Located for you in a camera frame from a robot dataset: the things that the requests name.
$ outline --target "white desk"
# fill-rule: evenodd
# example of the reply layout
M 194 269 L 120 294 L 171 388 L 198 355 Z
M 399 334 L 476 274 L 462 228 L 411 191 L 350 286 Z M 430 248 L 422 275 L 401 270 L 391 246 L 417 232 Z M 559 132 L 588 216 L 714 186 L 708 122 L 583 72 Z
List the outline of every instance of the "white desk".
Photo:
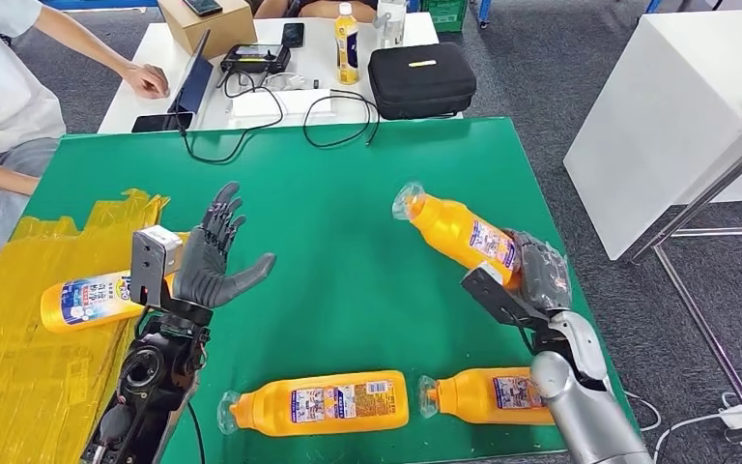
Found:
M 647 14 L 564 159 L 617 259 L 742 155 L 742 11 Z M 742 176 L 715 201 L 742 200 Z
M 288 72 L 298 73 L 309 79 L 319 79 L 320 88 L 345 89 L 358 92 L 371 102 L 374 100 L 368 81 L 367 67 L 371 52 L 379 46 L 377 30 L 368 24 L 359 25 L 357 37 L 359 53 L 360 81 L 355 85 L 342 86 L 337 83 L 336 77 L 336 43 L 334 41 L 334 21 L 320 18 L 284 18 L 284 19 L 256 19 L 257 39 L 261 44 L 279 44 L 282 37 L 283 24 L 287 22 L 302 22 L 305 24 L 305 43 L 303 47 L 292 50 L 292 58 Z M 427 13 L 407 14 L 405 16 L 405 45 L 436 44 L 437 33 L 434 23 Z M 138 46 L 133 62 L 138 64 L 149 63 L 160 66 L 166 73 L 170 85 L 180 84 L 184 74 L 184 67 L 188 62 L 189 54 L 177 45 L 169 33 L 165 23 L 150 24 Z M 222 77 L 219 64 L 221 57 L 212 60 L 214 71 L 206 94 L 201 104 L 199 116 L 192 122 L 192 129 L 234 129 L 248 128 L 270 121 L 273 118 L 248 117 L 232 120 L 230 108 L 232 101 L 223 95 L 215 85 Z M 232 87 L 235 91 L 236 78 L 232 78 Z M 146 114 L 165 113 L 172 101 L 172 97 L 156 101 L 144 100 L 136 97 L 132 89 L 121 83 L 115 98 L 109 105 L 99 133 L 130 132 L 135 119 Z M 365 122 L 365 105 L 358 101 L 331 101 L 332 114 L 317 115 L 309 119 L 308 124 L 342 124 Z M 300 126 L 302 115 L 290 115 L 283 118 L 278 126 Z

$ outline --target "person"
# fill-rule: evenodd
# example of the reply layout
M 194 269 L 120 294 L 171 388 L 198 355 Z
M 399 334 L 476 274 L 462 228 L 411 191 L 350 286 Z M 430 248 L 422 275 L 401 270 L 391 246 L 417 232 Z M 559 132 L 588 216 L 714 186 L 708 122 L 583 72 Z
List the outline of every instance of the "person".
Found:
M 66 14 L 38 0 L 0 0 L 0 34 L 15 37 L 30 27 L 110 68 L 139 97 L 157 99 L 169 93 L 161 69 L 131 63 Z M 0 39 L 0 247 L 12 234 L 65 131 L 58 99 Z
M 326 17 L 336 19 L 340 16 L 340 2 L 337 0 L 263 0 L 254 14 L 255 19 L 284 17 L 299 2 L 300 17 Z M 377 0 L 350 1 L 352 14 L 359 22 L 374 22 L 377 16 Z

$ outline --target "white cable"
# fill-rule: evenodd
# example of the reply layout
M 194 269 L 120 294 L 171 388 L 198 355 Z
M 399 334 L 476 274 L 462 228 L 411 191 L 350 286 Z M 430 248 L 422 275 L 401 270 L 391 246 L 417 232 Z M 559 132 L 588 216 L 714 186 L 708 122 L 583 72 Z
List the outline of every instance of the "white cable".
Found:
M 677 423 L 676 425 L 673 425 L 672 427 L 665 430 L 664 433 L 661 434 L 661 437 L 658 438 L 658 442 L 656 442 L 655 444 L 655 451 L 653 452 L 653 464 L 658 464 L 658 450 L 661 448 L 662 442 L 664 442 L 664 439 L 667 438 L 667 436 L 670 435 L 670 433 L 673 432 L 676 428 L 683 427 L 684 425 L 688 425 L 690 423 L 707 421 L 710 419 L 718 419 L 723 416 L 736 416 L 736 415 L 738 416 L 742 415 L 742 411 L 729 411 L 729 412 L 723 412 L 723 413 L 718 413 L 718 414 L 710 414 L 709 416 L 701 416 L 700 418 L 687 419 L 685 421 Z
M 735 393 L 733 393 L 732 391 L 724 391 L 723 393 L 721 393 L 721 402 L 722 402 L 722 403 L 724 403 L 724 406 L 725 406 L 725 407 L 726 407 L 727 409 L 729 409 L 729 408 L 731 408 L 731 407 L 732 407 L 732 405 L 730 405 L 730 404 L 729 404 L 729 401 L 727 401 L 727 396 L 729 396 L 729 395 L 732 395 L 732 396 L 737 396 L 737 395 L 736 395 Z
M 296 72 L 286 72 L 286 73 L 285 72 L 278 72 L 277 74 L 270 74 L 268 77 L 266 77 L 266 80 L 263 81 L 263 85 L 269 87 L 269 81 L 271 81 L 272 79 L 274 79 L 276 77 L 286 76 L 286 75 L 289 76 L 289 79 L 287 80 L 287 82 L 290 82 L 291 79 L 293 79 L 294 77 L 299 77 L 300 79 L 305 80 L 305 77 L 297 74 Z M 273 89 L 273 90 L 276 90 L 278 92 L 281 92 L 281 91 L 284 91 L 284 90 L 289 90 L 289 87 L 290 87 L 290 85 L 289 84 L 286 84 L 285 86 L 283 86 L 283 88 L 276 88 L 276 89 Z
M 659 425 L 661 425 L 661 413 L 658 412 L 655 406 L 653 406 L 652 404 L 650 404 L 649 401 L 645 400 L 644 398 L 638 396 L 635 393 L 630 393 L 629 391 L 625 390 L 624 394 L 626 394 L 627 396 L 630 396 L 631 398 L 638 399 L 638 401 L 643 403 L 644 406 L 650 409 L 650 411 L 655 413 L 655 422 L 651 425 L 648 425 L 647 427 L 642 427 L 642 432 L 648 432 L 650 430 L 655 430 L 656 428 L 658 428 Z

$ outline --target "robotic thumb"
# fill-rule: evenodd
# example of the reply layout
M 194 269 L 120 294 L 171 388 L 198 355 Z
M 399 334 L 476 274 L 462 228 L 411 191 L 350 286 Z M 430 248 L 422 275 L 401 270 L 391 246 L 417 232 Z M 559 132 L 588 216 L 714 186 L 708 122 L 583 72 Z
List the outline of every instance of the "robotic thumb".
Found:
M 212 307 L 225 305 L 249 288 L 262 282 L 271 272 L 276 260 L 277 257 L 273 253 L 266 253 L 251 267 L 237 274 L 223 277 L 220 287 L 214 295 Z

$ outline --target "bottle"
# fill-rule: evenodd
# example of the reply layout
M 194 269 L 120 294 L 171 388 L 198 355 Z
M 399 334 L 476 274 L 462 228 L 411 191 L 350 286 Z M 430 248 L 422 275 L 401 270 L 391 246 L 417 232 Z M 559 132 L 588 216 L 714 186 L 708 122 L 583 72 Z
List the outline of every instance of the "bottle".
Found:
M 368 432 L 406 423 L 405 377 L 395 370 L 278 380 L 251 393 L 228 391 L 217 408 L 226 435 L 239 428 L 272 437 Z
M 380 0 L 377 3 L 377 19 L 384 17 L 385 14 L 390 14 L 390 17 L 382 26 L 380 48 L 402 46 L 402 40 L 405 36 L 406 9 L 405 0 Z
M 519 289 L 516 243 L 462 203 L 440 200 L 425 193 L 422 185 L 408 183 L 394 199 L 391 212 L 397 219 L 409 220 L 425 242 L 440 253 L 469 270 L 487 262 L 502 286 Z
M 173 276 L 166 277 L 170 290 Z M 70 280 L 41 295 L 43 325 L 57 333 L 139 316 L 142 310 L 129 299 L 129 271 Z
M 357 59 L 357 20 L 352 16 L 351 4 L 340 4 L 340 16 L 334 22 L 337 39 L 337 74 L 343 85 L 356 84 L 359 80 Z
M 425 418 L 452 414 L 470 423 L 553 425 L 530 381 L 529 367 L 468 369 L 455 376 L 419 379 L 419 412 Z

